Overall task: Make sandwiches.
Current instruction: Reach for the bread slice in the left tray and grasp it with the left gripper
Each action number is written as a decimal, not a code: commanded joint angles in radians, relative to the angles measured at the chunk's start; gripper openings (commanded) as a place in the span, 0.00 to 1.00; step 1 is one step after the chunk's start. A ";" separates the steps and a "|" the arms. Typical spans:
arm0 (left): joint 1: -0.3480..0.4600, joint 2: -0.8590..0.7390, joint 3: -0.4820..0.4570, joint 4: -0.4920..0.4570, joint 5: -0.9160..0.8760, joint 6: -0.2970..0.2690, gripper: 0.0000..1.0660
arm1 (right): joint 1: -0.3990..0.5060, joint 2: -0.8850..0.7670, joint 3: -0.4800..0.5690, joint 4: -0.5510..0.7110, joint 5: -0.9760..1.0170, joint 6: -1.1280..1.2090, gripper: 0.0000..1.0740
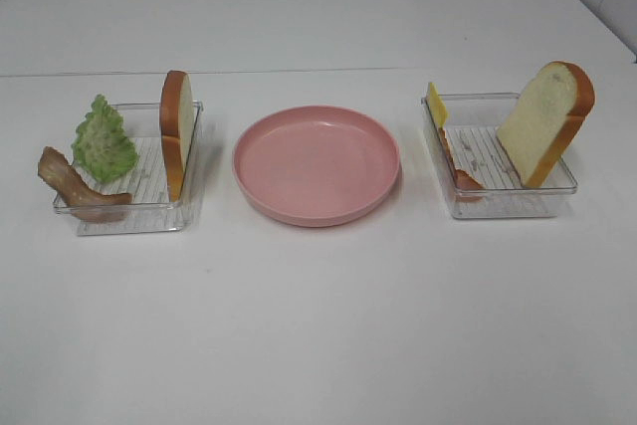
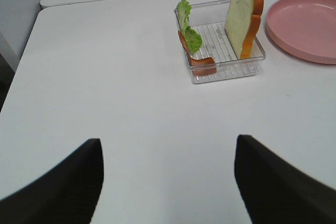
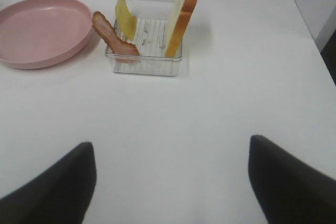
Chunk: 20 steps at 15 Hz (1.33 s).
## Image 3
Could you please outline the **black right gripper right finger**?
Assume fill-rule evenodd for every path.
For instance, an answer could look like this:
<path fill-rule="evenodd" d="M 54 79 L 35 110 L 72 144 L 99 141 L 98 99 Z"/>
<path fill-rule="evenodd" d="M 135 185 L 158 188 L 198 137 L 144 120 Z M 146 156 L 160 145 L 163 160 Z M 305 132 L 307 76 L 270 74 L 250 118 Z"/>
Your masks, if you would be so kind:
<path fill-rule="evenodd" d="M 250 138 L 248 175 L 268 223 L 335 223 L 335 179 L 262 135 Z"/>

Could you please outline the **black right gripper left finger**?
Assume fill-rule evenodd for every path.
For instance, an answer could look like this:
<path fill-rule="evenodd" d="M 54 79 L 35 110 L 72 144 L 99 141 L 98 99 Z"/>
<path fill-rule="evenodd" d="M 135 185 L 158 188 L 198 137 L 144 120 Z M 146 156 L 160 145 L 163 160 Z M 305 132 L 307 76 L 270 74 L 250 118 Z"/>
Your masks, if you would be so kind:
<path fill-rule="evenodd" d="M 93 145 L 83 142 L 1 198 L 1 223 L 82 223 L 97 182 Z"/>

